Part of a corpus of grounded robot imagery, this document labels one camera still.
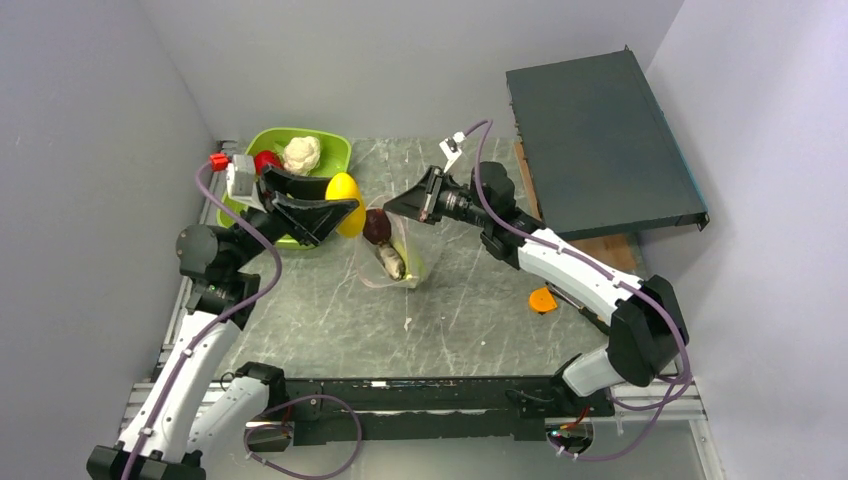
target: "orange cap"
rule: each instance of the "orange cap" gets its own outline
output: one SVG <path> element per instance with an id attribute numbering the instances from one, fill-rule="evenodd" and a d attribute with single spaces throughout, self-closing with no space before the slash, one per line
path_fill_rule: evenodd
<path id="1" fill-rule="evenodd" d="M 538 290 L 534 290 L 533 293 L 530 294 L 530 298 L 527 300 L 527 303 L 534 312 L 540 315 L 552 312 L 556 310 L 557 307 L 556 299 L 554 299 L 554 296 L 551 295 L 548 287 L 542 287 Z"/>
<path id="2" fill-rule="evenodd" d="M 209 163 L 212 164 L 213 172 L 220 172 L 221 170 L 227 169 L 227 165 L 230 163 L 230 159 L 227 158 L 226 154 L 213 153 L 212 155 L 209 155 Z"/>

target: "gray countertop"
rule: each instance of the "gray countertop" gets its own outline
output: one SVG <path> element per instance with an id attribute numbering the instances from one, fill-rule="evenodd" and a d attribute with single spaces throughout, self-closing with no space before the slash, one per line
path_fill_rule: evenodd
<path id="1" fill-rule="evenodd" d="M 475 140 L 466 142 L 452 169 L 457 181 L 468 181 Z M 443 165 L 438 141 L 353 141 L 350 173 L 365 201 L 401 193 L 428 165 Z M 526 208 L 512 140 L 492 139 L 483 158 L 506 166 Z M 214 218 L 213 211 L 207 222 Z M 544 282 L 490 257 L 479 229 L 449 219 L 435 226 L 410 222 L 409 228 L 432 266 L 415 290 L 366 287 L 355 268 L 356 240 L 334 235 L 313 250 L 281 250 L 282 279 L 258 302 L 218 374 L 250 360 L 280 366 L 289 377 L 551 374 L 606 341 L 568 305 L 533 313 L 527 298 Z M 633 239 L 631 250 L 635 273 L 644 275 Z M 273 268 L 263 254 L 244 271 L 267 280 Z"/>

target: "cauliflower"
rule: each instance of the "cauliflower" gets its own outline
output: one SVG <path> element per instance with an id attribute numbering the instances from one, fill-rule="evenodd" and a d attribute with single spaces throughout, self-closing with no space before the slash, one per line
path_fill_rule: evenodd
<path id="1" fill-rule="evenodd" d="M 315 137 L 295 137 L 283 149 L 283 168 L 286 171 L 306 175 L 318 165 L 321 144 Z"/>

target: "red apple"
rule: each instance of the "red apple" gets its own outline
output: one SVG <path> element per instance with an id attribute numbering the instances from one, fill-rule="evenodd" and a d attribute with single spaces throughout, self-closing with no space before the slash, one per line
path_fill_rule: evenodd
<path id="1" fill-rule="evenodd" d="M 280 159 L 277 157 L 277 154 L 271 150 L 262 150 L 254 155 L 253 165 L 256 167 L 257 174 L 262 172 L 262 167 L 265 165 L 273 165 L 277 168 L 283 168 L 283 164 L 280 163 Z"/>

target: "cable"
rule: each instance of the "cable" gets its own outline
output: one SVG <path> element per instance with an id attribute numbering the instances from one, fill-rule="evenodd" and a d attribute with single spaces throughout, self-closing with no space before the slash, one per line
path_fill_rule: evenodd
<path id="1" fill-rule="evenodd" d="M 526 240 L 530 240 L 530 241 L 536 242 L 540 245 L 544 245 L 544 246 L 546 246 L 546 247 L 548 247 L 552 250 L 555 250 L 557 253 L 565 253 L 565 254 L 567 254 L 571 257 L 574 257 L 577 260 L 580 260 L 581 262 L 583 262 L 586 265 L 595 269 L 598 273 L 603 275 L 604 278 L 606 278 L 607 280 L 612 281 L 615 278 L 613 276 L 613 274 L 608 272 L 603 267 L 601 267 L 597 262 L 592 260 L 590 257 L 583 255 L 583 254 L 580 254 L 578 252 L 569 250 L 569 249 L 560 248 L 557 244 L 555 244 L 553 242 L 549 242 L 547 240 L 543 240 L 543 239 L 534 237 L 533 235 L 530 235 L 528 233 L 522 232 L 521 230 L 518 230 L 517 228 L 513 227 L 512 225 L 510 225 L 509 223 L 504 221 L 502 218 L 500 218 L 498 216 L 497 213 L 495 213 L 495 211 L 492 209 L 491 205 L 489 205 L 489 201 L 486 199 L 486 195 L 483 192 L 483 182 L 480 178 L 480 164 L 482 163 L 483 144 L 486 142 L 486 138 L 489 136 L 489 130 L 491 130 L 491 128 L 492 128 L 492 120 L 482 120 L 480 122 L 477 122 L 476 124 L 474 124 L 471 128 L 469 128 L 465 132 L 473 132 L 474 130 L 476 130 L 477 128 L 482 126 L 484 123 L 486 124 L 486 128 L 485 128 L 485 130 L 483 130 L 483 135 L 480 139 L 480 143 L 477 145 L 477 157 L 476 157 L 476 160 L 475 160 L 475 163 L 474 163 L 474 165 L 475 165 L 474 166 L 474 183 L 476 184 L 477 196 L 480 198 L 480 204 L 483 206 L 483 209 L 486 211 L 486 213 L 489 215 L 489 217 L 491 217 L 492 220 L 495 221 L 495 223 L 497 223 L 498 225 L 503 227 L 506 231 L 508 231 L 512 234 L 518 235 L 519 237 L 522 237 Z M 680 335 L 680 331 L 678 330 L 677 325 L 675 325 L 674 320 L 671 318 L 671 315 L 669 315 L 669 313 L 662 307 L 662 305 L 657 303 L 653 298 L 649 297 L 647 294 L 645 294 L 644 292 L 642 292 L 638 288 L 633 287 L 631 285 L 628 285 L 624 282 L 618 282 L 617 284 L 615 284 L 615 286 L 618 287 L 618 288 L 623 288 L 623 289 L 627 290 L 631 294 L 635 295 L 636 297 L 638 297 L 639 299 L 641 299 L 642 301 L 647 303 L 651 308 L 656 310 L 657 313 L 659 313 L 660 317 L 662 317 L 663 321 L 665 321 L 666 325 L 668 326 L 669 330 L 671 331 L 671 336 L 674 338 L 674 343 L 677 346 L 677 351 L 680 353 L 681 362 L 683 363 L 683 372 L 681 372 L 679 375 L 677 375 L 674 378 L 670 378 L 670 379 L 666 380 L 669 383 L 668 390 L 666 390 L 666 393 L 663 396 L 663 399 L 661 401 L 655 403 L 655 404 L 636 407 L 636 406 L 626 405 L 623 402 L 619 401 L 618 399 L 612 398 L 612 401 L 616 405 L 620 406 L 621 408 L 625 408 L 625 409 L 628 409 L 628 410 L 635 410 L 635 411 L 651 410 L 651 409 L 656 408 L 657 411 L 654 413 L 654 416 L 647 423 L 647 425 L 645 425 L 645 428 L 642 430 L 642 432 L 639 434 L 639 436 L 636 437 L 636 440 L 634 440 L 633 443 L 631 443 L 629 446 L 627 446 L 626 448 L 624 448 L 620 452 L 612 454 L 612 455 L 605 455 L 605 456 L 600 456 L 600 457 L 580 457 L 581 460 L 586 460 L 586 461 L 590 461 L 590 462 L 591 461 L 615 460 L 615 459 L 623 457 L 624 455 L 627 455 L 628 453 L 633 451 L 633 449 L 635 449 L 636 447 L 639 446 L 640 443 L 642 443 L 642 440 L 644 440 L 645 436 L 651 430 L 653 430 L 654 426 L 657 423 L 657 420 L 659 419 L 660 413 L 662 413 L 663 408 L 666 405 L 668 405 L 669 402 L 672 402 L 672 401 L 676 400 L 677 398 L 680 398 L 683 395 L 683 393 L 686 392 L 686 389 L 689 388 L 689 385 L 691 385 L 691 383 L 692 383 L 691 382 L 692 371 L 691 371 L 690 364 L 689 364 L 689 355 L 686 352 L 686 345 L 683 343 L 683 337 Z M 682 385 L 681 389 L 679 391 L 677 391 L 677 393 L 672 394 L 674 387 L 676 387 L 678 385 Z"/>
<path id="2" fill-rule="evenodd" d="M 247 456 L 249 458 L 252 458 L 253 460 L 256 460 L 257 462 L 261 463 L 262 465 L 264 465 L 266 467 L 271 467 L 274 470 L 276 470 L 276 471 L 278 471 L 282 474 L 285 474 L 285 475 L 288 475 L 288 476 L 294 477 L 294 478 L 299 478 L 300 480 L 326 480 L 328 478 L 335 477 L 336 475 L 340 474 L 341 472 L 345 471 L 348 467 L 350 467 L 353 464 L 353 461 L 356 460 L 356 457 L 359 455 L 359 451 L 362 449 L 362 423 L 359 421 L 359 416 L 356 415 L 356 412 L 353 410 L 353 407 L 351 407 L 350 405 L 345 403 L 344 400 L 342 400 L 340 398 L 336 398 L 332 395 L 323 395 L 323 394 L 306 395 L 304 397 L 300 397 L 300 398 L 296 398 L 294 400 L 290 400 L 290 401 L 283 403 L 281 405 L 277 405 L 276 407 L 269 408 L 268 410 L 265 410 L 263 412 L 263 415 L 271 414 L 271 413 L 276 412 L 277 410 L 282 410 L 283 408 L 290 407 L 294 404 L 297 404 L 297 403 L 300 403 L 300 402 L 305 402 L 307 400 L 313 400 L 313 399 L 329 400 L 331 402 L 334 402 L 334 403 L 341 405 L 342 407 L 345 408 L 345 410 L 348 411 L 348 413 L 350 413 L 350 416 L 353 418 L 353 422 L 356 424 L 356 446 L 353 448 L 353 453 L 350 455 L 350 458 L 348 458 L 347 461 L 344 464 L 342 464 L 341 467 L 337 468 L 336 470 L 334 470 L 331 473 L 327 473 L 327 474 L 324 474 L 324 475 L 304 475 L 302 473 L 297 473 L 297 472 L 292 472 L 291 470 L 287 470 L 287 469 L 277 465 L 274 462 L 269 462 L 268 460 L 260 457 L 259 455 L 257 455 L 256 453 L 254 453 L 250 450 L 249 440 L 250 440 L 250 436 L 253 435 L 257 430 L 269 428 L 268 425 L 260 425 L 258 427 L 253 427 L 250 430 L 248 430 L 247 433 L 244 434 L 244 451 L 247 452 Z"/>
<path id="3" fill-rule="evenodd" d="M 235 380 L 235 379 L 236 379 L 236 374 L 235 374 L 235 373 L 233 373 L 233 372 L 224 372 L 224 374 L 223 374 L 223 375 L 221 375 L 221 378 L 219 378 L 219 379 L 218 379 L 218 385 L 220 385 L 220 386 L 221 386 L 221 390 L 223 390 L 223 391 L 225 391 L 225 392 L 227 391 L 227 389 L 224 387 L 224 377 L 226 377 L 227 375 L 232 375 L 232 376 L 233 376 L 233 380 Z"/>
<path id="4" fill-rule="evenodd" d="M 286 413 L 283 414 L 283 419 L 281 420 L 282 423 L 286 423 L 289 421 L 289 419 L 291 418 L 292 408 L 293 405 L 289 405 L 289 408 L 286 409 Z"/>
<path id="5" fill-rule="evenodd" d="M 509 393 L 514 393 L 516 396 L 519 396 L 521 398 L 526 398 L 527 400 L 531 400 L 533 402 L 553 403 L 553 401 L 554 401 L 553 398 L 539 398 L 539 397 L 534 397 L 533 395 L 527 395 L 526 393 L 519 391 L 519 390 L 516 390 L 514 388 L 510 388 L 510 389 L 507 389 L 506 391 L 504 391 L 504 394 L 506 394 L 507 398 L 509 398 Z"/>
<path id="6" fill-rule="evenodd" d="M 188 358 L 186 356 L 186 351 L 194 350 L 197 345 L 203 341 L 203 338 L 213 329 L 218 323 L 224 322 L 232 317 L 236 312 L 245 308 L 257 300 L 262 298 L 265 294 L 271 291 L 277 282 L 280 280 L 280 276 L 283 273 L 283 261 L 280 258 L 280 253 L 277 252 L 277 249 L 274 245 L 265 238 L 264 235 L 259 233 L 256 228 L 253 227 L 246 220 L 241 218 L 237 213 L 233 212 L 229 207 L 224 205 L 221 200 L 215 197 L 212 192 L 209 191 L 208 188 L 203 184 L 203 174 L 210 168 L 209 163 L 204 163 L 202 167 L 197 169 L 197 173 L 194 175 L 194 184 L 197 186 L 200 193 L 203 194 L 213 205 L 221 209 L 225 214 L 232 217 L 232 219 L 247 233 L 249 233 L 253 238 L 256 239 L 263 247 L 265 247 L 268 252 L 271 253 L 271 257 L 274 259 L 274 265 L 276 266 L 276 270 L 274 271 L 274 276 L 271 278 L 271 281 L 268 282 L 261 290 L 254 293 L 253 295 L 245 298 L 241 302 L 236 305 L 228 308 L 226 311 L 222 312 L 220 315 L 215 317 L 212 321 L 210 321 L 205 327 L 203 327 L 200 332 L 195 335 L 191 341 L 188 343 L 188 346 L 180 352 L 180 356 L 177 358 L 176 363 L 174 364 L 173 370 L 165 379 L 165 383 L 162 385 L 162 391 L 159 395 L 159 398 L 156 399 L 156 402 L 153 404 L 153 408 L 150 409 L 150 416 L 147 417 L 147 421 L 144 423 L 142 430 L 144 429 L 152 429 L 156 419 L 159 417 L 159 414 L 162 412 L 162 408 L 165 406 L 165 402 L 168 400 L 168 394 L 171 393 L 171 390 L 174 388 L 174 383 L 177 381 L 177 377 L 180 374 L 180 371 L 185 365 L 185 361 Z M 141 431 L 138 433 L 138 440 L 135 442 L 135 446 L 130 452 L 129 458 L 127 458 L 127 463 L 124 466 L 124 471 L 121 474 L 121 480 L 129 480 L 130 473 L 132 472 L 133 464 L 135 464 L 136 459 L 138 458 L 141 450 L 144 448 L 144 443 L 147 441 L 147 436 L 145 436 Z"/>
<path id="7" fill-rule="evenodd" d="M 580 416 L 577 417 L 577 420 L 575 420 L 571 423 L 566 423 L 564 425 L 560 425 L 559 429 L 560 430 L 571 430 L 572 428 L 576 427 L 577 425 L 580 425 L 580 422 L 582 422 L 583 419 L 585 419 L 586 415 L 588 415 L 588 414 L 589 414 L 589 407 L 588 406 L 583 407 L 583 410 L 580 412 Z"/>
<path id="8" fill-rule="evenodd" d="M 467 136 L 471 135 L 472 133 L 474 133 L 474 130 L 477 130 L 478 128 L 482 127 L 486 122 L 489 122 L 489 120 L 480 120 L 479 122 L 475 123 L 474 125 L 471 125 L 470 127 L 466 128 L 462 132 L 462 134 L 467 137 Z"/>

